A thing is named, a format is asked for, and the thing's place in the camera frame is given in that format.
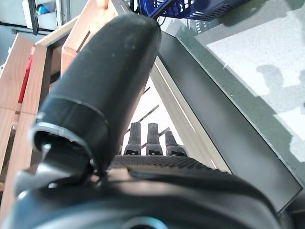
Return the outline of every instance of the blue plastic basket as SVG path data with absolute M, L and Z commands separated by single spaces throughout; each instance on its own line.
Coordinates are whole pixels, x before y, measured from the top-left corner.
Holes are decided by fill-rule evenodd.
M 141 14 L 151 17 L 168 0 L 139 0 Z M 176 0 L 162 14 L 164 17 L 202 20 L 208 0 Z

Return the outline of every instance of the wooden board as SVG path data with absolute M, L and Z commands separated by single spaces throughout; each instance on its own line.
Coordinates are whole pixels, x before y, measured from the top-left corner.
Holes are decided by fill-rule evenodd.
M 17 34 L 0 76 L 0 107 L 15 110 L 33 42 Z
M 0 173 L 2 170 L 3 160 L 10 137 L 10 130 L 12 127 L 13 119 L 15 117 L 15 111 L 0 108 Z
M 62 47 L 61 50 L 61 76 L 70 66 L 74 58 L 76 57 L 77 52 L 70 49 L 69 47 Z
M 94 34 L 117 15 L 111 0 L 99 5 L 97 0 L 88 0 L 71 33 L 62 47 L 61 73 L 63 74 L 77 53 L 90 41 Z
M 35 116 L 32 114 L 21 113 L 18 129 L 16 131 L 14 145 L 10 156 L 10 164 L 5 181 L 5 189 L 2 195 L 0 207 L 0 222 L 2 223 L 8 209 L 14 202 L 13 184 L 16 172 L 20 169 L 26 169 L 31 163 L 32 147 L 26 139 L 27 132 L 34 122 Z
M 88 0 L 64 46 L 75 51 L 79 49 L 89 31 L 87 26 L 90 24 L 93 17 L 97 15 L 98 11 L 99 7 L 96 4 L 96 0 Z
M 29 113 L 32 115 L 37 113 L 46 54 L 46 47 L 36 45 L 21 112 Z
M 59 39 L 63 38 L 64 36 L 68 35 L 70 31 L 72 30 L 73 26 L 75 25 L 75 22 L 77 21 L 78 17 L 73 18 L 66 24 L 62 25 L 58 29 L 54 30 L 44 38 L 40 39 L 36 44 L 40 44 L 42 46 L 48 47 L 51 44 L 55 43 Z

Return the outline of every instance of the metal rod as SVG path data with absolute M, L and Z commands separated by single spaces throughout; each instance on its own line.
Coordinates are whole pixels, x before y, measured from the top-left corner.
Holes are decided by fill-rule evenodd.
M 36 15 L 36 2 L 35 0 L 28 0 L 29 2 L 29 9 L 30 9 L 30 19 L 32 21 L 32 27 L 33 27 L 33 34 L 37 35 L 39 31 L 39 24 L 38 19 Z

